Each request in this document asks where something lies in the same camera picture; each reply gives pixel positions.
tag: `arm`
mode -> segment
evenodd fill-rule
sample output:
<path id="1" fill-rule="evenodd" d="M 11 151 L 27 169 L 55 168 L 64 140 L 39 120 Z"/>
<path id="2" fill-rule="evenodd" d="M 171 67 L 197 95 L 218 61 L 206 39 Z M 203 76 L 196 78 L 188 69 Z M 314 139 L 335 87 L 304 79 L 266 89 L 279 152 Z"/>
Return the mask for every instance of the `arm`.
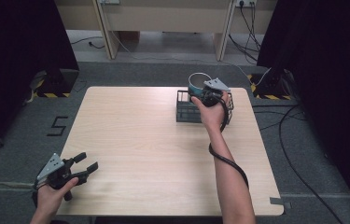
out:
<path id="1" fill-rule="evenodd" d="M 38 190 L 37 209 L 31 224 L 50 224 L 61 205 L 64 194 L 72 189 L 78 182 L 75 177 L 67 182 L 61 189 L 53 189 L 45 185 Z"/>
<path id="2" fill-rule="evenodd" d="M 223 92 L 223 99 L 226 102 L 229 100 L 226 92 Z M 221 122 L 224 118 L 224 110 L 221 104 L 205 107 L 199 99 L 192 97 L 191 100 L 201 111 L 201 120 L 209 134 L 214 151 L 234 161 L 220 131 Z M 214 161 L 217 194 L 223 223 L 256 223 L 250 192 L 242 176 L 227 163 L 217 158 L 214 158 Z"/>

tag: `power outlet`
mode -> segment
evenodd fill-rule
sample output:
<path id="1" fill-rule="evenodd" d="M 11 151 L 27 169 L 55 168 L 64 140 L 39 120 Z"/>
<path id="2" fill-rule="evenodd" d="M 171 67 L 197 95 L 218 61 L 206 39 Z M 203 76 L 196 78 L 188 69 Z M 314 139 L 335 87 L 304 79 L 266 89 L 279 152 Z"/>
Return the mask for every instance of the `power outlet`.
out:
<path id="1" fill-rule="evenodd" d="M 256 6 L 257 0 L 236 0 L 236 7 L 240 7 L 241 1 L 244 2 L 244 7 L 251 7 L 254 3 L 254 6 Z"/>

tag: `wooden table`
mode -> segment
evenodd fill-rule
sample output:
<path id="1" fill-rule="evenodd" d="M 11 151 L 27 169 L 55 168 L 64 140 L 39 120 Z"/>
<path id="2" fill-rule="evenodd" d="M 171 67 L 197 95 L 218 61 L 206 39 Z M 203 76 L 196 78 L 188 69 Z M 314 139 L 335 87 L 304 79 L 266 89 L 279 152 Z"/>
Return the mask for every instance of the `wooden table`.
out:
<path id="1" fill-rule="evenodd" d="M 221 216 L 209 138 L 201 123 L 176 122 L 177 90 L 91 87 L 78 111 L 62 158 L 87 152 L 72 167 L 99 169 L 75 187 L 59 215 Z M 257 216 L 282 215 L 271 165 L 245 89 L 231 89 L 235 108 L 224 131 L 245 170 Z"/>

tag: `metal wire basket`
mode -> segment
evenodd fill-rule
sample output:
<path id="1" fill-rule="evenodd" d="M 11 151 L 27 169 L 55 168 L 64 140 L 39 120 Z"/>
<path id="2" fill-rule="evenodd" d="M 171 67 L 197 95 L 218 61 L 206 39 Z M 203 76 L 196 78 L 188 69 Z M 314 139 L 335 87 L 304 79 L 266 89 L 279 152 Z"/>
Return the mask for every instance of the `metal wire basket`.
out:
<path id="1" fill-rule="evenodd" d="M 228 122 L 232 118 L 233 100 L 232 94 L 228 93 L 230 104 L 228 106 Z M 176 122 L 201 123 L 201 112 L 198 107 L 191 101 L 188 91 L 177 91 L 176 102 Z"/>

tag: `green mug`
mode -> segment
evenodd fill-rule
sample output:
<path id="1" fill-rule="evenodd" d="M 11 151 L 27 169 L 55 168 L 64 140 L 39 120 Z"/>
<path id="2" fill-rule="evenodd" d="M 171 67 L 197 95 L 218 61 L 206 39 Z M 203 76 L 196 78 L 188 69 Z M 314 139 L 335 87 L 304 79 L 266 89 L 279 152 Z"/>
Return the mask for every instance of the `green mug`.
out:
<path id="1" fill-rule="evenodd" d="M 189 95 L 200 96 L 204 88 L 204 82 L 212 80 L 205 73 L 194 73 L 189 76 Z"/>

